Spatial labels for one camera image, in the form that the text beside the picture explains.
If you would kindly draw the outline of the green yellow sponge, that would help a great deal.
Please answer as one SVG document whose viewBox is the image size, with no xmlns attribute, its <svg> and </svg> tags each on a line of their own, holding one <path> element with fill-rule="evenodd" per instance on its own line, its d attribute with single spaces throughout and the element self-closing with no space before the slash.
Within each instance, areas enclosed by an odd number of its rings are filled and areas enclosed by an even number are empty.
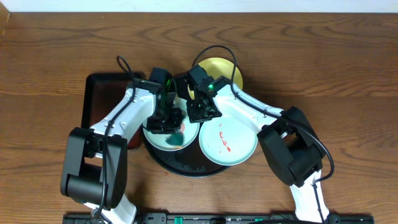
<svg viewBox="0 0 398 224">
<path fill-rule="evenodd" d="M 166 138 L 165 142 L 175 147 L 182 147 L 184 143 L 184 135 L 181 132 L 173 133 Z"/>
</svg>

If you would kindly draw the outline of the light blue plate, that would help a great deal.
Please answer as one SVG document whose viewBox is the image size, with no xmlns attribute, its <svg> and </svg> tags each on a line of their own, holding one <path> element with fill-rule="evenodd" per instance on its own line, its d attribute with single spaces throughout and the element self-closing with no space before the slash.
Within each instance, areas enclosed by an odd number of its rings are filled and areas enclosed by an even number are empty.
<svg viewBox="0 0 398 224">
<path fill-rule="evenodd" d="M 152 134 L 148 130 L 144 129 L 144 136 L 148 140 L 148 142 L 160 149 L 162 151 L 177 151 L 187 147 L 191 144 L 200 130 L 199 123 L 191 123 L 187 114 L 187 101 L 183 98 L 176 97 L 175 105 L 182 109 L 183 114 L 183 121 L 181 128 L 177 132 L 181 132 L 184 135 L 184 143 L 182 147 L 175 147 L 167 144 L 165 142 L 166 138 L 169 137 L 171 134 Z"/>
<path fill-rule="evenodd" d="M 222 116 L 203 123 L 199 144 L 211 162 L 234 166 L 251 157 L 257 146 L 257 136 L 238 120 Z"/>
</svg>

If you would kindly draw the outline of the light blue plate front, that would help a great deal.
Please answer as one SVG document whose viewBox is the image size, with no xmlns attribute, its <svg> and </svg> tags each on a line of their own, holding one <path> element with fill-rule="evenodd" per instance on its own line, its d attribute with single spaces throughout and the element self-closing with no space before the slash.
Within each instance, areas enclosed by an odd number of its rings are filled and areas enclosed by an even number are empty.
<svg viewBox="0 0 398 224">
<path fill-rule="evenodd" d="M 222 116 L 203 123 L 199 144 L 211 162 L 234 166 L 251 157 L 257 146 L 257 136 L 238 120 Z"/>
</svg>

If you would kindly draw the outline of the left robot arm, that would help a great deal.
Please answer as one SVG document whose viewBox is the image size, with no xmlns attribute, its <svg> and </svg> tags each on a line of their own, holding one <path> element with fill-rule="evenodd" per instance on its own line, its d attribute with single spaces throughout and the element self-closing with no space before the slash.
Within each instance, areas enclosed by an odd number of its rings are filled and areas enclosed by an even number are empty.
<svg viewBox="0 0 398 224">
<path fill-rule="evenodd" d="M 163 83 L 134 79 L 118 105 L 90 128 L 68 136 L 61 194 L 92 208 L 101 223 L 133 223 L 137 210 L 124 194 L 127 145 L 145 126 L 153 134 L 178 132 L 182 111 L 174 107 L 171 78 Z"/>
</svg>

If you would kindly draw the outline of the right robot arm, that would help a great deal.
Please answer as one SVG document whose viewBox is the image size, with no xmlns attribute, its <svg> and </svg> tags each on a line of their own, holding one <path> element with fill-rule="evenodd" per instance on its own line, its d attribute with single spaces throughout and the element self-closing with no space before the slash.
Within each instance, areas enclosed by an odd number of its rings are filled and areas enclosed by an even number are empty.
<svg viewBox="0 0 398 224">
<path fill-rule="evenodd" d="M 320 183 L 322 159 L 330 153 L 298 108 L 269 106 L 237 85 L 209 84 L 195 90 L 187 111 L 191 123 L 202 124 L 200 148 L 210 161 L 234 166 L 260 146 L 275 176 L 290 187 L 296 217 L 326 221 L 329 209 Z"/>
</svg>

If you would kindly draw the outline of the black round tray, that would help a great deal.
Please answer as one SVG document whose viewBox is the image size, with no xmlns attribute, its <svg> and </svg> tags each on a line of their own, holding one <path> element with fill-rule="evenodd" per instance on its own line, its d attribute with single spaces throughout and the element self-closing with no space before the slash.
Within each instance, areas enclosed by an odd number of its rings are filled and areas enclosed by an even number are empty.
<svg viewBox="0 0 398 224">
<path fill-rule="evenodd" d="M 188 94 L 189 87 L 185 77 L 185 75 L 180 75 L 175 77 L 174 80 L 178 90 L 178 97 L 188 100 L 190 98 Z M 145 136 L 143 137 L 143 142 L 152 158 L 164 169 L 174 174 L 185 177 L 208 177 L 228 169 L 228 166 L 211 162 L 204 155 L 200 148 L 198 134 L 191 144 L 177 151 L 157 149 L 148 142 Z"/>
</svg>

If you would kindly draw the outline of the black rectangular tray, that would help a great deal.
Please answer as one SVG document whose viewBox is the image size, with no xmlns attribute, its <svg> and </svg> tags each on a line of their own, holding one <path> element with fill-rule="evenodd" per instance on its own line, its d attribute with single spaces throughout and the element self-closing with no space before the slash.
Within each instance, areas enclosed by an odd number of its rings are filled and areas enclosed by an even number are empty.
<svg viewBox="0 0 398 224">
<path fill-rule="evenodd" d="M 92 73 L 85 83 L 81 127 L 89 128 L 108 115 L 125 95 L 125 73 Z"/>
</svg>

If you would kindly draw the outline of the yellow plate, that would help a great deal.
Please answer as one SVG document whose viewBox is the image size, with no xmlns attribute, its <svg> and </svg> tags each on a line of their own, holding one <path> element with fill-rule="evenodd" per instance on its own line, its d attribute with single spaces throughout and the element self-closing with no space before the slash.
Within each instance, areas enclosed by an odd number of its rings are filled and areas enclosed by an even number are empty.
<svg viewBox="0 0 398 224">
<path fill-rule="evenodd" d="M 202 60 L 198 64 L 206 71 L 209 76 L 213 77 L 215 80 L 220 76 L 224 76 L 229 79 L 232 77 L 233 62 L 225 58 L 212 57 Z M 235 69 L 233 82 L 241 90 L 243 89 L 243 77 L 238 67 Z"/>
</svg>

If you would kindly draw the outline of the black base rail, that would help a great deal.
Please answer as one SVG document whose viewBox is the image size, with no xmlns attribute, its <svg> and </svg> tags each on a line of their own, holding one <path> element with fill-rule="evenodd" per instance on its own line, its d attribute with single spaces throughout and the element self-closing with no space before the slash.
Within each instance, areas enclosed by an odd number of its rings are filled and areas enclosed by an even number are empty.
<svg viewBox="0 0 398 224">
<path fill-rule="evenodd" d="M 303 224 L 291 214 L 272 214 L 265 216 L 221 216 L 221 215 L 167 215 L 165 213 L 143 213 L 132 224 Z M 342 216 L 331 214 L 326 224 L 374 224 L 372 216 Z"/>
</svg>

